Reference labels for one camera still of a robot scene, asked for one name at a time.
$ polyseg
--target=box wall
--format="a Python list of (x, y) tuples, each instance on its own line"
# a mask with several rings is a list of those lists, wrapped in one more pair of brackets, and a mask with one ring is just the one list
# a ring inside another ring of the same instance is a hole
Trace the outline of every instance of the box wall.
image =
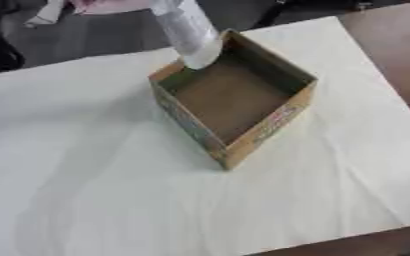
[(196, 120), (172, 95), (159, 86), (156, 81), (151, 81), (151, 85), (157, 103), (215, 160), (224, 165), (226, 150), (219, 139)]
[(247, 155), (261, 146), (265, 140), (301, 113), (309, 105), (313, 88), (314, 85), (312, 84), (300, 91), (285, 105), (279, 107), (232, 145), (228, 146), (225, 167), (231, 169), (236, 166)]

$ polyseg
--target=white paper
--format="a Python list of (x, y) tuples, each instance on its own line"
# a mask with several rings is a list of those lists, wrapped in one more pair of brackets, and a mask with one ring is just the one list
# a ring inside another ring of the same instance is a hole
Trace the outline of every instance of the white paper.
[(171, 49), (0, 74), (0, 256), (243, 255), (410, 225), (410, 110), (337, 19), (248, 35), (320, 82), (231, 172), (153, 100)]

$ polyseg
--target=table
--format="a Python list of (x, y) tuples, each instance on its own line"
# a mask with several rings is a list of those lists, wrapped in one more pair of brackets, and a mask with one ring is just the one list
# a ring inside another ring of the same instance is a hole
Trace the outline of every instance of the table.
[(410, 107), (410, 4), (339, 19)]
[(246, 255), (410, 225), (410, 109), (335, 17), (247, 36), (319, 77), (231, 172), (156, 106), (172, 49), (0, 74), (0, 256)]

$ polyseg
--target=white bottle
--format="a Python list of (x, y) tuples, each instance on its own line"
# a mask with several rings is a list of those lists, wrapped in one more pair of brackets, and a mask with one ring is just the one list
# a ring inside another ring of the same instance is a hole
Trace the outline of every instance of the white bottle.
[(156, 0), (151, 9), (186, 66), (201, 69), (219, 57), (222, 40), (195, 0)]

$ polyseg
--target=chair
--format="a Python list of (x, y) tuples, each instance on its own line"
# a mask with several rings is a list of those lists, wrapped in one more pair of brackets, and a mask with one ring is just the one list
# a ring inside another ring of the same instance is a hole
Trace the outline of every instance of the chair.
[[(261, 16), (261, 18), (253, 25), (252, 29), (271, 26), (274, 21), (284, 11), (301, 5), (306, 5), (312, 0), (275, 0), (274, 4)], [(365, 10), (373, 5), (373, 0), (347, 0), (349, 6), (353, 10)]]

